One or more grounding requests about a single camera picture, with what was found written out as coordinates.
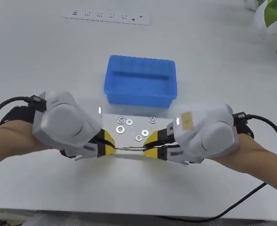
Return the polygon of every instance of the metal washer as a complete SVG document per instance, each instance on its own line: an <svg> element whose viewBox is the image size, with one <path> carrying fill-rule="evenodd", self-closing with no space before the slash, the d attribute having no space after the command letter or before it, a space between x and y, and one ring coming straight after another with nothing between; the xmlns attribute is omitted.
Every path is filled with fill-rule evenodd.
<svg viewBox="0 0 277 226"><path fill-rule="evenodd" d="M119 124L124 124L126 122L126 119L124 117L119 117L117 121Z"/></svg>
<svg viewBox="0 0 277 226"><path fill-rule="evenodd" d="M125 128L124 128L124 126L117 126L116 129L115 129L115 131L116 131L118 134L122 134L123 132L125 132Z"/></svg>
<svg viewBox="0 0 277 226"><path fill-rule="evenodd" d="M148 136L148 135L149 135L148 130L146 130L146 129L142 130L142 135L143 135L144 137Z"/></svg>
<svg viewBox="0 0 277 226"><path fill-rule="evenodd" d="M128 126L131 126L131 125L133 124L133 121L132 121L131 119L127 119L127 120L126 120L126 124L127 124Z"/></svg>
<svg viewBox="0 0 277 226"><path fill-rule="evenodd" d="M136 141L142 141L143 137L141 135L136 135L135 140Z"/></svg>
<svg viewBox="0 0 277 226"><path fill-rule="evenodd" d="M152 124L154 124L154 123L157 122L157 118L156 118L155 116L151 116L151 117L149 118L149 122L152 123Z"/></svg>

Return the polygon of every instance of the green plant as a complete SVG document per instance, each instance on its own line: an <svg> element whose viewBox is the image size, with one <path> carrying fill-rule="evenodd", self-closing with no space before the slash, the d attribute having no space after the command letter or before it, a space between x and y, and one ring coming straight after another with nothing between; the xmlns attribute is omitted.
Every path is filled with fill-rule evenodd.
<svg viewBox="0 0 277 226"><path fill-rule="evenodd" d="M259 6L265 2L265 0L258 0ZM277 0L268 0L268 4L264 10L264 20L266 27L271 26L277 21Z"/></svg>

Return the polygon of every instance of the human arm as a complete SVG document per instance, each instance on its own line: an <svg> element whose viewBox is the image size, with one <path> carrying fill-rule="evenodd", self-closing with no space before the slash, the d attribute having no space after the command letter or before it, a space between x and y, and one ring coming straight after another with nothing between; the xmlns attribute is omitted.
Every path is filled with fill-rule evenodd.
<svg viewBox="0 0 277 226"><path fill-rule="evenodd" d="M239 134L240 148L213 159L220 164L256 177L277 189L277 155L266 150L246 134Z"/></svg>
<svg viewBox="0 0 277 226"><path fill-rule="evenodd" d="M9 121L0 126L0 162L7 157L49 149L32 134L32 124Z"/></svg>

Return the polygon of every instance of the white pot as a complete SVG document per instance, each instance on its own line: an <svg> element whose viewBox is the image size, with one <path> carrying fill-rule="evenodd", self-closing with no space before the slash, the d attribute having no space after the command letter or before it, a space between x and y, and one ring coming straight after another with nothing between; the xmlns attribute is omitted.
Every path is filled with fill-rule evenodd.
<svg viewBox="0 0 277 226"><path fill-rule="evenodd" d="M264 21L264 9L267 6L268 0L266 0L262 5L260 5L256 11L255 14L255 24L256 26L261 30L261 32L267 33L267 34L272 34L272 35L277 35L277 21L273 23L271 26L268 28L265 25Z"/></svg>

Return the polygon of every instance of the plant leaf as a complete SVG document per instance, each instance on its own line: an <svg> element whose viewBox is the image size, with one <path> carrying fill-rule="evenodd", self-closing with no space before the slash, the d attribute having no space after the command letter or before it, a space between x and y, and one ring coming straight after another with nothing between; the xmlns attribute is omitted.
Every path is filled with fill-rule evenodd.
<svg viewBox="0 0 277 226"><path fill-rule="evenodd" d="M266 27L277 21L277 0L270 0L264 10L264 20Z"/></svg>

